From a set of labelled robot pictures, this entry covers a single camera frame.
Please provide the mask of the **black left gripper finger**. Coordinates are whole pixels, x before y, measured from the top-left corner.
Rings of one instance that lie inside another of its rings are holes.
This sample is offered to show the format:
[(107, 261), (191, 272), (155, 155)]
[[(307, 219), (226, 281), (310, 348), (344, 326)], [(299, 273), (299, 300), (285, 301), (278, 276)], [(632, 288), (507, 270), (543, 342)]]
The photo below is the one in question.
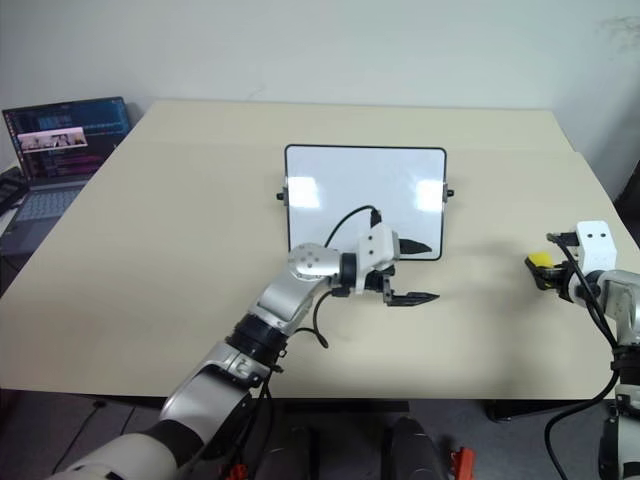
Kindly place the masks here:
[(399, 240), (399, 251), (402, 259), (408, 258), (429, 258), (432, 254), (432, 248), (422, 242), (404, 239)]
[(408, 292), (404, 295), (386, 293), (385, 304), (387, 306), (418, 306), (439, 298), (439, 295), (427, 292)]

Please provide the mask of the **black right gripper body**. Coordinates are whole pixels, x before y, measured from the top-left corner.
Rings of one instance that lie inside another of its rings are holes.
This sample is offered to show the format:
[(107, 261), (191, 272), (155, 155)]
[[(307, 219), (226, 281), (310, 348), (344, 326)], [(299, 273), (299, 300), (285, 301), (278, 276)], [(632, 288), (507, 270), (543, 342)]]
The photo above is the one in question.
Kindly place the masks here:
[(568, 260), (554, 265), (550, 269), (550, 283), (558, 296), (565, 300), (571, 301), (569, 283), (574, 275), (574, 268)]

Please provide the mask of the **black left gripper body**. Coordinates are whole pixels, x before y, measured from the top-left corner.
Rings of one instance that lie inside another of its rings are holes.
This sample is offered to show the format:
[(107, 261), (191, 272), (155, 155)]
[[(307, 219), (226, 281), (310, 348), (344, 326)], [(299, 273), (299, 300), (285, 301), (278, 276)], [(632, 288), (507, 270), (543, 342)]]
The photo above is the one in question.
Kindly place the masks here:
[(391, 278), (394, 275), (394, 265), (382, 270), (371, 270), (365, 276), (365, 289), (380, 293), (385, 304), (393, 304), (395, 296), (391, 287)]

